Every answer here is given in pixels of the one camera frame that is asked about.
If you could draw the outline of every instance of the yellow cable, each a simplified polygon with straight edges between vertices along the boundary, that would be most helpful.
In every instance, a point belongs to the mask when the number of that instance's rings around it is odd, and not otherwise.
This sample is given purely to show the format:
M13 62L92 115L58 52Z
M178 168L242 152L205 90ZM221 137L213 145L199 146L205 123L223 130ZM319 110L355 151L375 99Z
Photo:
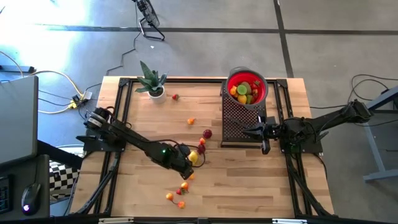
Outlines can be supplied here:
M4 52L2 52L2 51L0 51L0 53L2 53L3 55L5 55L7 58L9 58L10 60L12 60L12 62L14 62L15 65L17 65L17 67L18 67L18 69L19 69L19 72L21 73L21 76L24 78L24 73L22 72L22 69L20 68L20 66L18 65L18 63L17 63L14 59L12 59L10 56L8 56L6 53L4 53ZM64 77L67 78L67 79L69 80L69 82L73 85L73 87L75 88L76 92L80 95L80 98L83 98L83 94L80 93L80 91L79 91L79 89L76 87L75 83L69 78L68 75L66 75L66 74L64 74L64 73L62 73L62 72L56 72L56 71L51 71L51 70L43 70L43 71L34 72L34 73L32 73L32 74L29 74L28 76L38 75L38 74L44 73L44 72L53 72L53 73L57 73L57 74L59 74L59 75L64 76ZM68 110L68 109L70 109L70 108L71 108L71 105L69 105L68 107L66 107L65 109L62 109L62 110L60 110L60 111L48 112L48 111L41 111L41 110L38 110L38 112L40 112L40 113L45 113L45 114L57 114L57 113L65 112L66 110Z

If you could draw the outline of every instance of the red colander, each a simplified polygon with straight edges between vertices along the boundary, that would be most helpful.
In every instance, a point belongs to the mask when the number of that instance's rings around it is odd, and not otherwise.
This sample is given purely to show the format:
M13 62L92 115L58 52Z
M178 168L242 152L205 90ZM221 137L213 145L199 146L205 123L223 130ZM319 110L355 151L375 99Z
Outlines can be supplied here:
M229 93L229 90L232 88L232 86L238 86L242 82L248 82L248 83L253 83L255 81L259 81L259 88L258 88L258 98L257 100L250 105L245 105L240 103L237 99L235 99L231 94ZM265 108L266 106L266 96L268 94L268 84L265 78L258 74L255 71L252 71L246 67L236 67L233 68L229 72L229 77L226 80L226 92L229 97L238 105L244 106L248 110L258 110L260 108Z

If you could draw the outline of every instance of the red bowl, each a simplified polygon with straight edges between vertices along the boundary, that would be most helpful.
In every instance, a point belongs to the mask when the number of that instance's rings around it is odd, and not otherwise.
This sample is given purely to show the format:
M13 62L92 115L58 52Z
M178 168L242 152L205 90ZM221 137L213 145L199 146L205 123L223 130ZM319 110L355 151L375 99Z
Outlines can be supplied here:
M249 84L254 83L255 81L259 81L259 88L258 88L258 98L257 100L252 103L251 105L255 105L256 103L260 103L261 101L265 100L268 92L268 86L266 85L266 81L263 77L260 77L260 74L256 74L249 71L242 71L235 73L232 75L227 82L227 92L228 95L231 96L229 90L232 86L238 86L242 82L248 82ZM237 99L233 98L238 104L244 105L240 103Z

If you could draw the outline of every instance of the computer monitor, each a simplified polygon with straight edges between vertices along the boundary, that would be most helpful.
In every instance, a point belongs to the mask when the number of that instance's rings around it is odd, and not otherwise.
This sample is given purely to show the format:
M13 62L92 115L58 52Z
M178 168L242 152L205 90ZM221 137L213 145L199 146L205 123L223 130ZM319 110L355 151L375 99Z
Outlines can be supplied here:
M36 156L38 85L36 76L0 83L0 166Z

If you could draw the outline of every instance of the checkered cloth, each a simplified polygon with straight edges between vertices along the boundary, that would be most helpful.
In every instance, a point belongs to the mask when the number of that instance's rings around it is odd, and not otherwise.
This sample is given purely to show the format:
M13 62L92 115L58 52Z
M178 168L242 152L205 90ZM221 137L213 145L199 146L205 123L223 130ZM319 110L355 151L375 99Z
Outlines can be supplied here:
M53 190L72 189L79 170L50 161L50 192ZM70 194L53 194L52 197L60 199Z

